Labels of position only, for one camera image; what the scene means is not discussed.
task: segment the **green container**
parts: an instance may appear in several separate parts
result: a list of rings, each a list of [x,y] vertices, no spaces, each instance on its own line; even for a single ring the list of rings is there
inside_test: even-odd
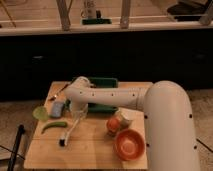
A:
[[[112,24],[112,21],[108,18],[83,19],[82,24],[83,25]]]
[[[88,77],[91,83],[95,85],[96,88],[117,88],[118,80],[116,78],[105,78],[105,77]],[[114,106],[106,106],[100,104],[89,103],[88,112],[89,113],[114,113],[118,110]]]

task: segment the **wooden table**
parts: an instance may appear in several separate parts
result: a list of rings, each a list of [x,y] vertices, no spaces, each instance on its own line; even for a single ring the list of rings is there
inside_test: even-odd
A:
[[[67,82],[53,82],[47,99],[53,96]],[[149,87],[150,82],[120,82],[119,87]],[[63,93],[57,101],[65,101]],[[48,112],[53,102],[46,100],[45,107]],[[131,128],[144,134],[143,113],[134,110],[121,109],[129,112],[134,117]],[[113,137],[107,134],[106,121],[109,114],[88,114],[73,131],[69,144],[66,147],[59,146],[62,131],[72,126],[70,113],[57,119],[67,121],[68,128],[50,128],[41,134],[46,123],[38,122],[33,140],[26,155],[24,167],[26,169],[147,169],[146,153],[136,161],[125,162],[120,160],[113,150]]]

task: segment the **green pepper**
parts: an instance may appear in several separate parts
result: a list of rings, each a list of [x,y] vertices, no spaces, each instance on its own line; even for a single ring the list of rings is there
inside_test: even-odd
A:
[[[63,127],[63,128],[65,128],[67,126],[68,126],[67,122],[64,122],[64,121],[50,122],[42,128],[41,133],[43,134],[46,129],[51,128],[51,127]]]

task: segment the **bowl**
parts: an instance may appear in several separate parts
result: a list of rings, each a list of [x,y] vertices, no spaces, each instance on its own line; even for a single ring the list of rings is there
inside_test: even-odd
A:
[[[124,129],[115,137],[114,150],[121,160],[136,160],[145,151],[144,139],[137,131]]]

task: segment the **cabinet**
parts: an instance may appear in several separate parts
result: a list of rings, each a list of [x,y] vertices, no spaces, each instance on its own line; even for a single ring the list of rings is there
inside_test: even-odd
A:
[[[45,98],[79,75],[210,88],[212,40],[212,29],[0,37],[0,98]]]

